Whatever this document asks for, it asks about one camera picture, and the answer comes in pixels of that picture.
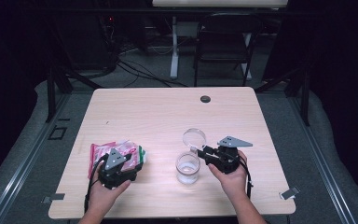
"chair leg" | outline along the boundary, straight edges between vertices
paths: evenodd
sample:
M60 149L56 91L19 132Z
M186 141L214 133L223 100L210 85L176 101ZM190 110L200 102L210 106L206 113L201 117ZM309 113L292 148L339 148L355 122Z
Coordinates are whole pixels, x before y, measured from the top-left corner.
M197 87L197 77L199 74L199 62L194 60L194 87Z
M248 78L249 67L250 67L250 63L248 62L246 64L245 74L243 75L243 82L242 82L243 87L246 86L246 79Z

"metal bracket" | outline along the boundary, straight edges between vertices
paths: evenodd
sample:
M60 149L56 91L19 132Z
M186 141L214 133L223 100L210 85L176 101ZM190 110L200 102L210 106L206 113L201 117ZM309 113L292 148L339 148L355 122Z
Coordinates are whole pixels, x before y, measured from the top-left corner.
M52 201L55 200L63 200L63 197L65 196L65 194L51 194L51 196L45 196L42 199L41 203L51 203Z
M220 142L218 142L217 145L222 147L252 147L253 146L252 143L248 143L231 136L227 136L224 139L220 140Z
M294 187L292 189L289 189L287 191L285 191L284 193L279 193L279 195L281 196L282 199L289 199L289 198L295 198L296 194L298 194L300 192L300 190L297 187Z
M110 150L110 155L106 161L105 170L110 171L114 167L119 166L120 164L126 162L127 159L123 155L121 155L115 148Z

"forearm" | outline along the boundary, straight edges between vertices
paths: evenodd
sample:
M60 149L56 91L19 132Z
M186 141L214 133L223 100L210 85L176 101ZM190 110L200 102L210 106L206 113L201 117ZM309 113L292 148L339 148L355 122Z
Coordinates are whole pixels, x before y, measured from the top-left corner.
M231 202L234 206L235 212L237 213L239 224L266 223L264 218L261 217L257 209L255 209L255 206L246 195L235 197L231 200Z
M79 224L100 224L104 215L100 213L92 213L90 210L80 219Z

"human arm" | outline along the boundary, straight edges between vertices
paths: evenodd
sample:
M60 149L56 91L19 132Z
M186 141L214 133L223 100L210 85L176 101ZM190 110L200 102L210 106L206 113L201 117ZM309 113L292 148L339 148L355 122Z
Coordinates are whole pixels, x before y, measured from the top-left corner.
M245 155L240 150L239 155L246 160ZM219 171L211 163L208 167L212 174L220 181L223 191L234 206L240 224L266 223L246 195L246 172L242 166L239 166L237 170L227 175Z
M79 224L101 223L106 213L115 203L117 197L124 192L131 183L130 180L127 180L115 189L107 189L98 180L98 170L99 167L92 181L93 183L96 182L92 185L89 193L89 209L80 219Z

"wooden table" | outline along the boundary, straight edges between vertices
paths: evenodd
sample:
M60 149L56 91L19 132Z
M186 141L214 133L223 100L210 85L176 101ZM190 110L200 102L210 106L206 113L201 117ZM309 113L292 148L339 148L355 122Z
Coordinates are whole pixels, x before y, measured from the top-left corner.
M200 97L211 97L203 103ZM183 185L176 179L175 160L189 151L182 140L189 128L205 132L207 145L231 135L253 143L240 147L248 158L254 187L252 202L261 214L291 214L293 199L279 193L289 189L255 92L234 88L99 89L89 103L49 216L83 216L89 180L90 145L131 140L141 145L147 162L106 217L235 216L220 183L201 161L199 179Z

